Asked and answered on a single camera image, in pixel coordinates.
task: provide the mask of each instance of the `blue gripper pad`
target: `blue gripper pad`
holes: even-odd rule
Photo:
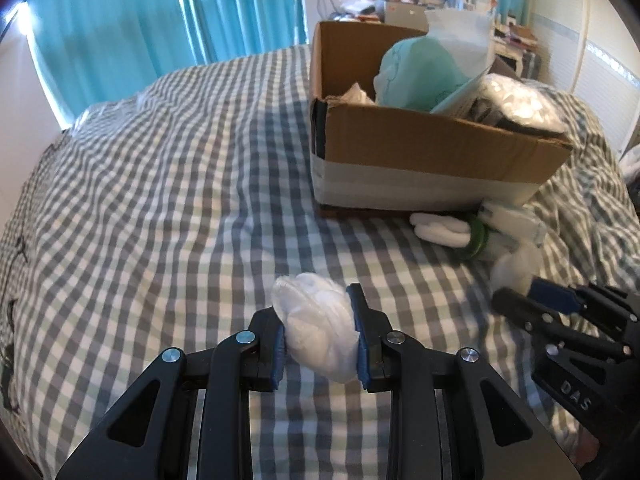
[[[582,303],[572,290],[542,278],[534,278],[527,297],[567,316],[582,310]]]
[[[284,365],[287,353],[284,346],[284,327],[278,329],[275,342],[273,344],[273,369],[271,370],[271,386],[274,390],[278,389],[278,385],[284,375]]]
[[[362,334],[362,322],[355,310],[353,311],[353,317],[355,320],[356,330],[360,334],[360,338],[358,339],[358,362],[356,364],[356,370],[358,372],[358,379],[362,384],[362,388],[367,390],[371,384],[371,376],[369,375],[369,351],[367,351],[367,344],[364,340],[364,335]]]

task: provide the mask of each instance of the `bed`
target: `bed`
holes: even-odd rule
[[[277,276],[306,271],[361,283],[432,348],[478,348],[574,447],[577,423],[530,378],[528,336],[490,311],[485,264],[403,218],[318,216],[309,61],[298,46],[171,73],[89,108],[43,154],[0,241],[0,417],[45,478],[164,348],[215,346],[270,305]],[[541,274],[638,290],[640,225],[598,120],[540,88],[575,145],[526,206],[549,228]],[[383,476],[389,396],[289,359],[250,413],[256,478]]]

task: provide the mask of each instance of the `cardboard box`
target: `cardboard box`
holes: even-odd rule
[[[462,211],[485,198],[521,205],[567,160],[543,139],[398,108],[345,104],[357,82],[375,98],[386,51],[418,30],[321,22],[311,62],[311,170],[321,210]]]

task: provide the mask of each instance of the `metal screw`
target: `metal screw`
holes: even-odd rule
[[[236,334],[236,341],[238,341],[242,345],[253,343],[254,340],[255,334],[250,330],[242,330],[242,332],[238,332],[238,334]]]
[[[394,345],[401,345],[404,343],[404,334],[398,330],[392,330],[386,335],[386,340]]]
[[[463,348],[460,351],[460,357],[467,363],[475,363],[480,358],[480,354],[473,348]]]
[[[162,352],[162,361],[165,363],[175,363],[180,359],[180,351],[177,348],[168,348]]]

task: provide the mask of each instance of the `checkered bedspread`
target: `checkered bedspread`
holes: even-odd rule
[[[215,346],[270,305],[281,274],[360,282],[432,348],[478,348],[564,443],[574,420],[530,378],[529,338],[489,309],[488,267],[401,219],[324,220],[308,171],[310,51],[160,78],[90,108],[44,155],[0,245],[2,421],[52,478],[162,349]],[[640,225],[597,119],[545,89],[575,151],[529,203],[549,227],[543,276],[640,282]],[[383,477],[390,397],[287,362],[251,396],[256,478]]]

